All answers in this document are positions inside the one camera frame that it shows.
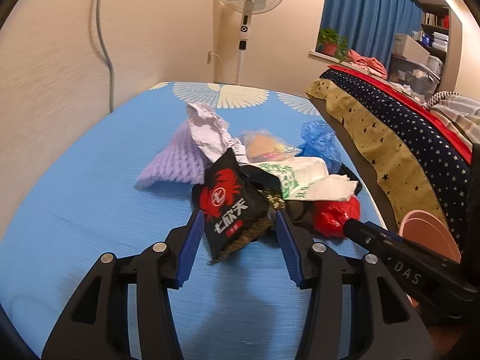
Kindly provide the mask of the right hand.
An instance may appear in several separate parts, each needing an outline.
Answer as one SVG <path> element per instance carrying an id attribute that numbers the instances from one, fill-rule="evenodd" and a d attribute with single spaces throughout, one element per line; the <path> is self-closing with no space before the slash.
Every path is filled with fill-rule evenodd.
<path id="1" fill-rule="evenodd" d="M 471 359 L 473 342 L 471 328 L 466 325 L 432 325 L 427 328 L 439 359 Z"/>

